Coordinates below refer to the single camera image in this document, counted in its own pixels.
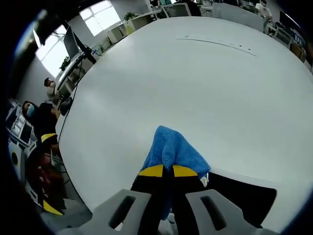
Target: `blue towel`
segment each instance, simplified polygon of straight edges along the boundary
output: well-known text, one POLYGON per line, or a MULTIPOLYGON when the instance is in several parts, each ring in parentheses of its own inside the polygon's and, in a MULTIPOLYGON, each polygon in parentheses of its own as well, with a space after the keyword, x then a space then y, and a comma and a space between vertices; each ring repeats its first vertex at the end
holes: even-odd
MULTIPOLYGON (((210 171, 209 164, 181 135, 165 126, 159 126, 156 130, 153 143, 143 167, 163 164, 167 170, 172 165, 180 165, 194 170, 199 178, 202 178, 210 171)), ((171 208, 168 202, 164 208, 162 219, 166 219, 171 208)))

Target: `white table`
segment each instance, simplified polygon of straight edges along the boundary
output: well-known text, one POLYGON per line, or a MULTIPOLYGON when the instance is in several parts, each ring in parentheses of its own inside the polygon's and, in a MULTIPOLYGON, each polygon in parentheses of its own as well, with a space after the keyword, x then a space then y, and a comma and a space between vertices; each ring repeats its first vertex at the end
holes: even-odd
POLYGON ((93 211, 131 187, 164 125, 181 132, 212 172, 276 188, 262 226, 279 232, 312 186, 311 78, 292 52, 247 26, 158 20, 108 51, 78 85, 60 138, 65 166, 93 211))

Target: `face mask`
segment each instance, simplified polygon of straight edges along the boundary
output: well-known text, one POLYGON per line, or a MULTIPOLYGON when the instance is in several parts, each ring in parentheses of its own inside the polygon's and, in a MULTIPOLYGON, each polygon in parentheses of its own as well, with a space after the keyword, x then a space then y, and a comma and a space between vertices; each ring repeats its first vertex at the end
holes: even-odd
POLYGON ((30 118, 34 114, 34 111, 35 111, 34 105, 30 104, 27 109, 26 115, 30 118))

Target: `dark clothing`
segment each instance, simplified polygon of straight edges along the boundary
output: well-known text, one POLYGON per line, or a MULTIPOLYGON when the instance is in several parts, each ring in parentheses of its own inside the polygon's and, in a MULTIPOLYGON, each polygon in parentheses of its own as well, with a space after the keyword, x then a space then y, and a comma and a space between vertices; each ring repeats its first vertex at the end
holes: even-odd
POLYGON ((181 1, 177 1, 175 3, 186 3, 188 5, 190 14, 192 16, 201 16, 200 9, 195 2, 190 1, 190 0, 181 0, 181 1))
POLYGON ((25 119, 34 127, 34 133, 38 140, 45 134, 56 132, 55 125, 57 124, 57 118, 51 113, 52 109, 52 104, 42 103, 39 107, 35 106, 35 112, 32 117, 27 117, 23 112, 25 119))

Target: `window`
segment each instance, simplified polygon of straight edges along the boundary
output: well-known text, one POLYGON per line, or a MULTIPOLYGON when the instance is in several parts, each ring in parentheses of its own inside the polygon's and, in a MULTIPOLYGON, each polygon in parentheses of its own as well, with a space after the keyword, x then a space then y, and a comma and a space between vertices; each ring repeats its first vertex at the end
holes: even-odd
POLYGON ((92 5, 79 14, 94 36, 121 21, 109 0, 92 5))
POLYGON ((68 56, 62 35, 66 33, 66 29, 60 26, 55 32, 58 34, 52 33, 46 39, 45 45, 36 51, 37 58, 54 78, 59 74, 64 58, 68 56))

